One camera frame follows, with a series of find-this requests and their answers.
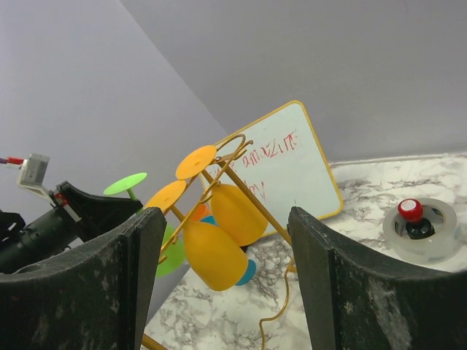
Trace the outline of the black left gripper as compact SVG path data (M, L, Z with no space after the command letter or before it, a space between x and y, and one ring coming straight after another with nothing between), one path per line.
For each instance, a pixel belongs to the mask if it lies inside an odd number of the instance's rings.
M19 213L1 212L1 272L60 254L76 238L92 240L124 223L143 208L131 198L91 195L63 182L50 192L51 210L26 224Z

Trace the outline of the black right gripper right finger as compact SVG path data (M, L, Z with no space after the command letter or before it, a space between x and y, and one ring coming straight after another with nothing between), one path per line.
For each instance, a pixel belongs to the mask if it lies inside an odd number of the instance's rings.
M313 349L464 349L466 272L373 250L293 207L291 237Z

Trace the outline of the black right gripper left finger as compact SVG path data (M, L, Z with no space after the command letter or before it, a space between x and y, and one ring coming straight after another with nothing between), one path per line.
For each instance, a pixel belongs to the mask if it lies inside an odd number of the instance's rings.
M162 211L148 208L1 275L1 348L139 349L165 229Z

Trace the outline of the yellow plastic wine glass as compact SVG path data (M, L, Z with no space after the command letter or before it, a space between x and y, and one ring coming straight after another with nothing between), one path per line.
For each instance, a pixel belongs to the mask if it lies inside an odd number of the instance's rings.
M176 177L189 179L204 171L215 159L217 149L206 145L186 156L178 165ZM210 206L218 226L239 246L255 243L268 227L267 219L235 185L217 182L211 187Z
M198 277L212 290L221 292L234 286L248 267L247 255L223 229L205 222L190 220L197 205L207 202L205 190L200 200L186 215L178 214L180 225L161 247L159 264L167 260L169 245L182 234L187 261Z

